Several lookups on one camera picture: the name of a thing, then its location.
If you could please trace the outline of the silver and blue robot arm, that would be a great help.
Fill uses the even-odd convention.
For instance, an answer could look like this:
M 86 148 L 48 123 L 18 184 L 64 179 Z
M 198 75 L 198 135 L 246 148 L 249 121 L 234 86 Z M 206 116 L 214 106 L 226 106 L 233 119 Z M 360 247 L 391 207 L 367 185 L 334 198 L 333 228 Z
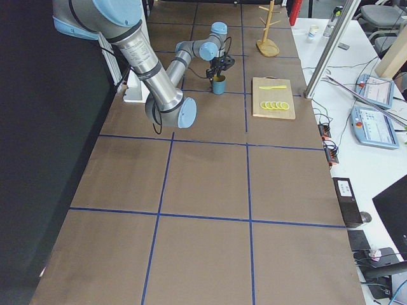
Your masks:
M 195 57 L 210 62 L 208 79 L 235 62 L 224 52 L 228 28 L 223 22 L 213 23 L 205 39 L 178 43 L 175 58 L 164 69 L 142 32 L 144 10 L 140 1 L 53 1 L 52 5 L 57 31 L 88 40 L 103 35 L 118 47 L 148 88 L 146 115 L 159 126 L 189 128 L 194 123 L 197 104 L 185 97 L 177 84 Z

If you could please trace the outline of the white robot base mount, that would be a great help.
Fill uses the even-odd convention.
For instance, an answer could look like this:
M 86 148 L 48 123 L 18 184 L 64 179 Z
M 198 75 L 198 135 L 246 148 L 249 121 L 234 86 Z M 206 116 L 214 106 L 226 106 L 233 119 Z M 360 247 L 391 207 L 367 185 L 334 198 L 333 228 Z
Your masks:
M 125 90 L 123 100 L 127 103 L 145 104 L 149 90 L 146 85 L 139 80 L 133 71 L 130 71 L 127 79 L 127 89 Z

